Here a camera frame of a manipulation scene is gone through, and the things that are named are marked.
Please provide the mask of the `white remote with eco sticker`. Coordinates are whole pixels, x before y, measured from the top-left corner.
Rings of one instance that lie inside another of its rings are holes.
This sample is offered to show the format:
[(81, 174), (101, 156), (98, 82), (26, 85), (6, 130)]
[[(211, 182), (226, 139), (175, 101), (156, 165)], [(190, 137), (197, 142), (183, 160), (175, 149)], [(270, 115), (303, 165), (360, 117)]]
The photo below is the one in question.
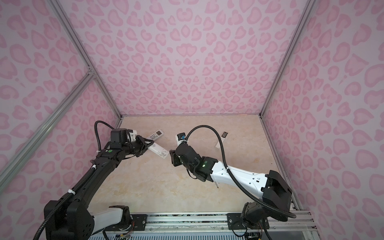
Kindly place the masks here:
[(149, 150), (155, 153), (156, 155), (158, 155), (159, 157), (161, 157), (162, 159), (165, 159), (169, 154), (169, 151), (167, 151), (166, 149), (164, 149), (163, 147), (161, 147), (156, 143), (151, 145), (149, 147)]

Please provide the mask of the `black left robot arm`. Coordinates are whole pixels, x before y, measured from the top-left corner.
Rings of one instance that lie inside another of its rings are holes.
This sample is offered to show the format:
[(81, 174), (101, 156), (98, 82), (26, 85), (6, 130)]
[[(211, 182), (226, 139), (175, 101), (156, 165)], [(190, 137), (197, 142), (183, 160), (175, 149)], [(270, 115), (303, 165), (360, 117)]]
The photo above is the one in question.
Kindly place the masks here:
[(104, 227), (96, 226), (96, 216), (88, 211), (89, 204), (104, 180), (128, 159), (142, 156), (155, 142), (137, 135), (134, 141), (112, 133), (111, 141), (91, 161), (85, 175), (59, 200), (49, 201), (44, 208), (44, 221), (34, 235), (43, 233), (48, 240), (87, 240)]

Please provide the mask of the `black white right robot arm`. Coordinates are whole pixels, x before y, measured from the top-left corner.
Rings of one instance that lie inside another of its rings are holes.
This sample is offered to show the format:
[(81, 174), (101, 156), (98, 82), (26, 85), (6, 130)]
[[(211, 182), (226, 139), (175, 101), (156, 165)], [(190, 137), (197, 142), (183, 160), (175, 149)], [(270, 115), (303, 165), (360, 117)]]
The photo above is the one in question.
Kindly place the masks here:
[(187, 143), (170, 151), (174, 167), (184, 166), (190, 176), (201, 182), (213, 182), (238, 187), (252, 202), (245, 203), (240, 215), (241, 224), (248, 229), (273, 218), (286, 222), (297, 216), (290, 211), (292, 189), (276, 171), (253, 173), (231, 166), (211, 157), (201, 157)]

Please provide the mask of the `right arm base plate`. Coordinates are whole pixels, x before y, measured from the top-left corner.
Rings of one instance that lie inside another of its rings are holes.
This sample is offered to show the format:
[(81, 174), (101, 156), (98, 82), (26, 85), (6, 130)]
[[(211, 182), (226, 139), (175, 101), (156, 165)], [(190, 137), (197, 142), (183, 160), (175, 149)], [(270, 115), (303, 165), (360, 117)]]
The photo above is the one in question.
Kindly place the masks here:
[(269, 222), (265, 221), (265, 214), (228, 213), (226, 216), (229, 230), (259, 230), (260, 227), (270, 229)]

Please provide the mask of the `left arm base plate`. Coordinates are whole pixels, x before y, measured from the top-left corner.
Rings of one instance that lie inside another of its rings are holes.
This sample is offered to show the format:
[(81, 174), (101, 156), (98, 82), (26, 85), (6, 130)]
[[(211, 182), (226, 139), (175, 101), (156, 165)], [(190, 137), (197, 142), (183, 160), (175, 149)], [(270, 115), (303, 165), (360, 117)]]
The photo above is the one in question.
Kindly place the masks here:
[(133, 214), (132, 222), (127, 227), (118, 227), (118, 225), (109, 226), (106, 232), (129, 232), (129, 231), (144, 231), (147, 224), (148, 215), (146, 214)]

